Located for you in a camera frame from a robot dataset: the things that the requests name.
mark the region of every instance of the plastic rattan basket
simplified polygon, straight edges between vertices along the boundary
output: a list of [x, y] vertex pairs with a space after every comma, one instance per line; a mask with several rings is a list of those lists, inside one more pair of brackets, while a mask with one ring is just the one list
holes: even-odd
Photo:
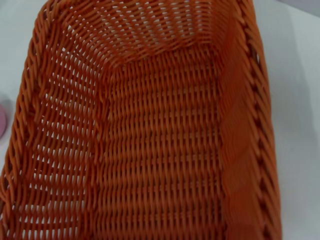
[[252, 0], [47, 2], [0, 199], [0, 239], [280, 240]]

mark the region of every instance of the pink object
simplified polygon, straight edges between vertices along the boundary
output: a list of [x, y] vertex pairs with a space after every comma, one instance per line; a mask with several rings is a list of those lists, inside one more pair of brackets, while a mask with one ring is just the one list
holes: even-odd
[[4, 134], [7, 125], [5, 109], [0, 105], [0, 138]]

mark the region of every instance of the woven strand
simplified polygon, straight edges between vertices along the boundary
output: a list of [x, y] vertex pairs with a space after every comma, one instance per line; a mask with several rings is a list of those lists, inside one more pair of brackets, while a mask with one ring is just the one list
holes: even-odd
[[50, 0], [0, 176], [1, 239], [280, 240], [252, 0]]

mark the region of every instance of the orange weave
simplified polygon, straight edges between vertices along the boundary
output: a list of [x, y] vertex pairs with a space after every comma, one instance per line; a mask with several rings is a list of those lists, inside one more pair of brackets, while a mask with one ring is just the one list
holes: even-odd
[[252, 0], [48, 1], [0, 199], [0, 239], [280, 240]]

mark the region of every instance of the wicker basket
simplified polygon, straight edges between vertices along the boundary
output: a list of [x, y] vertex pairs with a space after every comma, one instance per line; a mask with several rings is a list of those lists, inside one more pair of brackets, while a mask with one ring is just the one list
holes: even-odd
[[40, 11], [0, 239], [281, 239], [252, 0], [123, 1]]

